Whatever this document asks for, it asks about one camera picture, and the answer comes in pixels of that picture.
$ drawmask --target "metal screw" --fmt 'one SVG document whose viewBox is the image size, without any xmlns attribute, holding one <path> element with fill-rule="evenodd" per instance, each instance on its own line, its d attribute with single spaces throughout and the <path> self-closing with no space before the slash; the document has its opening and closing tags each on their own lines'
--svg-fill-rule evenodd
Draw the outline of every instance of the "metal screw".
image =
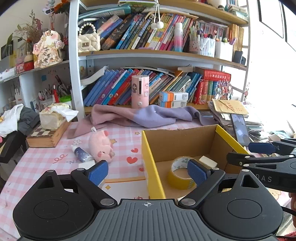
<svg viewBox="0 0 296 241">
<path fill-rule="evenodd" d="M 195 204 L 195 201 L 192 198 L 185 198 L 181 200 L 181 203 L 185 206 L 192 206 Z"/>
<path fill-rule="evenodd" d="M 114 203 L 115 203 L 114 200 L 111 198 L 104 198 L 101 200 L 101 204 L 104 206 L 111 206 Z"/>
</svg>

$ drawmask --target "bunny figurine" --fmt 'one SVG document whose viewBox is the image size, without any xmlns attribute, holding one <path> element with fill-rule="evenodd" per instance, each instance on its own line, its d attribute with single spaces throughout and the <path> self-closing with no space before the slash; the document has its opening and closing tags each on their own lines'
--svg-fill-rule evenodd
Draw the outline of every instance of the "bunny figurine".
<svg viewBox="0 0 296 241">
<path fill-rule="evenodd" d="M 91 130 L 93 133 L 89 138 L 90 154 L 97 162 L 106 160 L 110 163 L 115 154 L 113 152 L 113 145 L 108 137 L 108 132 L 97 131 L 94 127 Z"/>
<path fill-rule="evenodd" d="M 43 33 L 38 43 L 34 44 L 33 54 L 37 55 L 37 61 L 34 63 L 35 68 L 45 68 L 63 61 L 61 58 L 61 48 L 64 43 L 58 32 L 48 30 Z"/>
</svg>

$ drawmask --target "pink checkered tablecloth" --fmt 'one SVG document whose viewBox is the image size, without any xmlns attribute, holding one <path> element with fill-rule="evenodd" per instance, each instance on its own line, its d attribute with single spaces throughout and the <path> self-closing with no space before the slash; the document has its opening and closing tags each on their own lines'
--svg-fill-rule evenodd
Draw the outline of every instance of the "pink checkered tablecloth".
<svg viewBox="0 0 296 241">
<path fill-rule="evenodd" d="M 162 126 L 154 129 L 188 129 L 201 126 L 199 121 L 177 121 L 176 124 Z M 144 128 L 123 127 L 109 124 L 105 130 L 109 132 L 109 138 L 114 143 L 115 156 L 109 165 L 107 179 L 141 177 L 144 176 L 141 156 L 141 131 Z M 55 148 L 29 148 L 23 155 L 16 168 L 13 170 L 0 194 L 0 239 L 2 241 L 15 241 L 20 237 L 12 219 L 12 211 L 19 200 L 37 181 L 37 179 L 49 169 L 56 170 L 57 174 L 68 174 L 78 168 L 80 161 L 74 156 L 70 145 L 78 145 L 88 151 L 89 135 L 67 139 L 64 133 Z M 128 157 L 138 160 L 129 164 Z"/>
</svg>

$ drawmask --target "purple book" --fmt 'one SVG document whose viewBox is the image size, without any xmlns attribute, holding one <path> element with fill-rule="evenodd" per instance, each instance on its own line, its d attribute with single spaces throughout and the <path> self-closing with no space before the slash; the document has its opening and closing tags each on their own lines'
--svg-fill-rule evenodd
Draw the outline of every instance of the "purple book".
<svg viewBox="0 0 296 241">
<path fill-rule="evenodd" d="M 119 79 L 119 77 L 124 73 L 124 69 L 120 69 L 118 74 L 114 77 L 114 79 L 110 82 L 110 84 L 107 86 L 107 88 L 103 91 L 100 98 L 96 101 L 96 104 L 102 104 L 103 100 L 105 99 L 106 95 L 109 94 L 111 87 L 114 85 L 114 83 Z"/>
</svg>

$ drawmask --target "pink cylindrical device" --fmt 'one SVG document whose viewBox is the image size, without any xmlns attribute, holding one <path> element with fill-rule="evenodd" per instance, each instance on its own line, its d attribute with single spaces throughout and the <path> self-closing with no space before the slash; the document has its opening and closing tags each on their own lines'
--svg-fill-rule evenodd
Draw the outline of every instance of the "pink cylindrical device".
<svg viewBox="0 0 296 241">
<path fill-rule="evenodd" d="M 149 76 L 133 75 L 131 78 L 131 107 L 140 109 L 149 105 Z"/>
</svg>

